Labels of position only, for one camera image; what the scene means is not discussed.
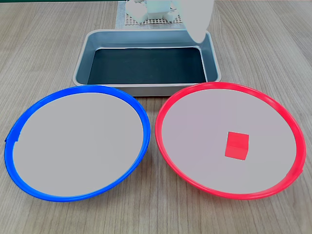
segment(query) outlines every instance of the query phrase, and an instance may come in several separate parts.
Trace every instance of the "white object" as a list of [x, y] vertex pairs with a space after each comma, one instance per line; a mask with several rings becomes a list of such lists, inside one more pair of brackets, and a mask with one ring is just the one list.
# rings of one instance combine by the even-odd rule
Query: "white object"
[[171, 1], [168, 0], [148, 0], [146, 7], [148, 13], [160, 13], [170, 11]]
[[174, 0], [180, 17], [196, 43], [202, 43], [210, 23], [214, 0]]
[[138, 23], [147, 20], [147, 8], [143, 3], [136, 3], [134, 0], [126, 2], [126, 13]]
[[173, 22], [177, 18], [178, 14], [178, 11], [170, 11], [164, 15], [164, 19], [168, 22]]
[[160, 12], [160, 13], [147, 13], [147, 19], [149, 20], [161, 20], [166, 12]]

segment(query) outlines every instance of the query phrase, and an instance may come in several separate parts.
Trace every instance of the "red block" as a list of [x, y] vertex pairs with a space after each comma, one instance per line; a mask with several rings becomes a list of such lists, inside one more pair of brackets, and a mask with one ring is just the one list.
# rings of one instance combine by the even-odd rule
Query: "red block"
[[229, 132], [225, 156], [245, 160], [249, 147], [249, 135]]

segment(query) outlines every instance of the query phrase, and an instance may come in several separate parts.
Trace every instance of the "wooden table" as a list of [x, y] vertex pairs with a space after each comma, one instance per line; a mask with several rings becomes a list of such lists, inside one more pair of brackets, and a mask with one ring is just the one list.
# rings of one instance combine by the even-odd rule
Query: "wooden table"
[[[73, 86], [86, 34], [114, 28], [116, 11], [117, 2], [0, 4], [0, 233], [311, 234], [311, 1], [217, 1], [209, 27], [222, 81], [268, 94], [302, 128], [307, 161], [287, 190], [254, 201], [201, 192], [167, 166], [154, 134], [131, 176], [92, 199], [47, 202], [13, 183], [3, 160], [7, 134], [32, 104]], [[138, 100], [154, 132], [166, 99]]]

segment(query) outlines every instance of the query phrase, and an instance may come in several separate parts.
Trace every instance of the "red plate rim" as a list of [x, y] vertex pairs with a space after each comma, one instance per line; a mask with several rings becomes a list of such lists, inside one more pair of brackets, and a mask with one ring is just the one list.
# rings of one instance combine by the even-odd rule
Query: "red plate rim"
[[[208, 90], [208, 89], [227, 89], [227, 90], [235, 90], [235, 91], [240, 91], [249, 95], [252, 95], [267, 104], [269, 104], [271, 107], [273, 107], [288, 123], [290, 126], [295, 142], [296, 142], [296, 158], [295, 162], [293, 163], [290, 171], [287, 173], [285, 178], [280, 181], [278, 184], [275, 186], [261, 191], [257, 193], [251, 193], [251, 194], [231, 194], [231, 193], [225, 193], [221, 192], [218, 190], [213, 190], [210, 188], [207, 188], [196, 181], [192, 180], [188, 176], [186, 176], [170, 159], [169, 155], [166, 152], [166, 149], [164, 147], [163, 141], [162, 141], [162, 124], [163, 120], [169, 111], [169, 109], [181, 98], [187, 96], [188, 94], [202, 91], [202, 90]], [[264, 93], [261, 93], [260, 91], [257, 91], [255, 89], [239, 85], [239, 84], [233, 84], [233, 83], [227, 83], [227, 82], [207, 82], [207, 83], [201, 83], [201, 84], [196, 84], [187, 88], [184, 88], [174, 95], [172, 95], [166, 102], [165, 104], [161, 107], [156, 123], [155, 123], [155, 137], [156, 137], [156, 142], [159, 147], [159, 150], [163, 156], [163, 158], [166, 160], [166, 162], [169, 164], [169, 166], [185, 181], [188, 183], [192, 184], [193, 186], [214, 194], [216, 196], [224, 197], [224, 198], [230, 198], [230, 199], [239, 199], [239, 200], [251, 200], [251, 199], [260, 199], [260, 198], [265, 198], [269, 197], [272, 195], [275, 195], [284, 189], [288, 188], [302, 173], [303, 171], [303, 166], [306, 160], [306, 143], [304, 140], [303, 133], [296, 122], [296, 120], [292, 117], [292, 115], [277, 101], [272, 99], [271, 97], [267, 96]]]

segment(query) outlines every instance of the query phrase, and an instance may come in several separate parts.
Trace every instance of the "metal tray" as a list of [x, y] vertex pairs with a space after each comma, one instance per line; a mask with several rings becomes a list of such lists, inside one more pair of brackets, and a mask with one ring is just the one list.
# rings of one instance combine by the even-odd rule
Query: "metal tray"
[[[203, 82], [220, 81], [221, 74], [216, 60], [213, 43], [210, 33], [207, 32], [206, 39], [201, 43], [195, 43], [189, 36], [186, 29], [159, 29], [159, 30], [95, 30], [90, 32], [83, 44], [82, 52], [79, 56], [78, 63], [73, 76], [73, 82], [75, 85], [87, 85], [89, 83], [92, 66], [96, 51], [102, 49], [169, 49], [169, 48], [196, 48], [200, 52], [200, 60], [204, 73]], [[127, 61], [126, 58], [121, 57], [120, 67], [116, 69], [116, 73], [119, 69], [124, 69]], [[187, 86], [197, 84], [198, 79], [189, 76], [188, 82], [178, 83], [170, 82], [159, 83], [159, 80], [148, 80], [148, 82], [142, 81], [137, 83], [134, 73], [129, 75], [129, 81], [125, 84], [118, 82], [118, 77], [109, 77], [110, 82], [106, 83], [105, 79], [102, 79], [100, 83], [92, 83], [98, 85], [105, 85], [121, 89], [134, 97], [151, 97], [151, 96], [171, 96], [180, 89]], [[157, 76], [150, 75], [151, 79], [157, 79]], [[115, 79], [116, 83], [112, 84], [111, 80]]]

